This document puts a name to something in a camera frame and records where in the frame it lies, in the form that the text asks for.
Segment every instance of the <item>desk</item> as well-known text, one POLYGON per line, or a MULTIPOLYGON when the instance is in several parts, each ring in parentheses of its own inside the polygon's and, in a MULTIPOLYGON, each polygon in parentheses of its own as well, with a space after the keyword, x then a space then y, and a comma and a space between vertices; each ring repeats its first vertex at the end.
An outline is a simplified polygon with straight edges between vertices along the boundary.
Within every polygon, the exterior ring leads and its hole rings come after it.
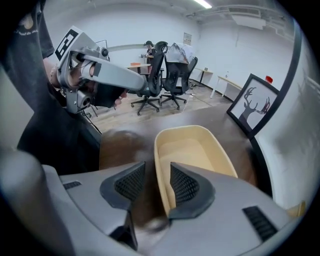
POLYGON ((213 72, 208 71, 208 70, 204 70, 204 69, 201 69, 201 68, 195 67, 195 69, 202 71, 201 78, 200 78, 200 84, 201 84, 201 82, 202 82, 202 78, 204 78, 204 74, 205 74, 205 73, 208 73, 208 74, 211 74, 211 75, 213 74, 213 72))
POLYGON ((138 69, 138 74, 141 74, 141 68, 142 67, 149 67, 150 64, 140 64, 140 65, 133 65, 133 66, 126 66, 126 69, 132 70, 132 69, 138 69))
MULTIPOLYGON (((212 91, 212 93, 211 93, 211 95, 210 95, 210 99, 212 99, 212 97, 214 96, 215 91, 216 91, 216 89, 217 89, 217 86, 218 86, 218 84, 219 84, 220 79, 226 81, 227 83, 229 83, 229 84, 232 85, 233 87, 239 88, 240 90, 242 89, 242 87, 241 87, 240 85, 238 85, 238 84, 230 81, 229 79, 227 79, 227 78, 225 78, 225 77, 222 77, 222 76, 219 76, 219 75, 218 75, 218 82, 216 82, 216 85, 215 85, 215 87, 213 88, 213 91, 212 91)), ((224 90, 224 92, 223 92, 223 94, 222 94, 222 97, 225 96, 226 89, 227 89, 227 87, 225 87, 225 90, 224 90)))
POLYGON ((154 142, 163 129, 203 126, 216 137, 229 156, 239 179, 257 185, 252 146, 239 126, 227 115, 231 103, 198 109, 116 127, 102 135, 99 169, 145 161, 145 187, 132 209, 133 221, 143 226, 156 217, 165 217, 154 159, 154 142))

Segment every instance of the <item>black picture frame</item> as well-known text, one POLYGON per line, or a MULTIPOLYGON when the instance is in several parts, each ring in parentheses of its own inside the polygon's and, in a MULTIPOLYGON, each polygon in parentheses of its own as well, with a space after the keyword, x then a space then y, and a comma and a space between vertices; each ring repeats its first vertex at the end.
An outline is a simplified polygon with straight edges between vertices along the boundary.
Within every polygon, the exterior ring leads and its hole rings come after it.
POLYGON ((228 108, 228 110, 226 111, 226 113, 236 122, 236 124, 242 129, 242 131, 245 133, 245 135, 251 139, 255 136, 255 134, 253 133, 255 128, 251 128, 249 126, 244 125, 239 119, 238 117, 236 117, 233 113, 232 113, 232 109, 235 107, 235 105, 238 103, 238 101, 242 98, 243 94, 247 91, 248 86, 250 85, 252 80, 256 80, 257 82, 259 82, 260 84, 262 84, 263 86, 267 87, 270 91, 272 91, 273 93, 275 93, 276 95, 278 95, 279 90, 277 90, 276 88, 274 88, 270 83, 268 83, 267 81, 261 79, 260 77, 254 75, 254 74, 250 74, 247 81, 245 82, 243 88, 241 89, 240 93, 238 94, 238 96, 236 97, 236 99, 234 100, 234 102, 231 104, 231 106, 228 108))

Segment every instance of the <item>ceiling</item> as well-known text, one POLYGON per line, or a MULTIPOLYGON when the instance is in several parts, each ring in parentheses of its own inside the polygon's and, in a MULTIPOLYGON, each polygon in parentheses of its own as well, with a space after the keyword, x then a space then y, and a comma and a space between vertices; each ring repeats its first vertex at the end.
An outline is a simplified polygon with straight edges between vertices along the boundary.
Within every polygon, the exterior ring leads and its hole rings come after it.
POLYGON ((293 20, 282 10, 276 0, 206 1, 212 5, 211 9, 205 9, 193 0, 47 0, 47 5, 50 5, 50 10, 54 13, 68 8, 99 8, 108 5, 127 4, 149 5, 175 12, 199 24, 234 21, 233 17, 240 15, 253 18, 253 23, 255 22, 254 19, 262 19, 269 30, 273 30, 283 38, 293 40, 293 20))

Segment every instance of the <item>ceiling light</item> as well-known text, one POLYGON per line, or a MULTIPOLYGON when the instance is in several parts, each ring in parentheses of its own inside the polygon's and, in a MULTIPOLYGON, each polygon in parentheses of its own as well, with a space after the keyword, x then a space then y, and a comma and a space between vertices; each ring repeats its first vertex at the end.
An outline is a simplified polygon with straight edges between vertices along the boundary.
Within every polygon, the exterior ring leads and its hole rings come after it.
POLYGON ((198 4, 202 5, 206 9, 212 8, 212 6, 208 4, 205 0, 194 0, 194 1, 196 1, 198 4))

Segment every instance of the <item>red object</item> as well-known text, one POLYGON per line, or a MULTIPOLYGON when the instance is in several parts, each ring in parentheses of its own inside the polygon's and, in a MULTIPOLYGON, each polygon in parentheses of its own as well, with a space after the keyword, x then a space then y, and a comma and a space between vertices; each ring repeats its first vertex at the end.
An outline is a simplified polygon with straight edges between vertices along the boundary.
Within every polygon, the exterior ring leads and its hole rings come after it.
POLYGON ((270 76, 266 75, 265 76, 265 80, 269 83, 272 84, 272 82, 274 81, 270 76))

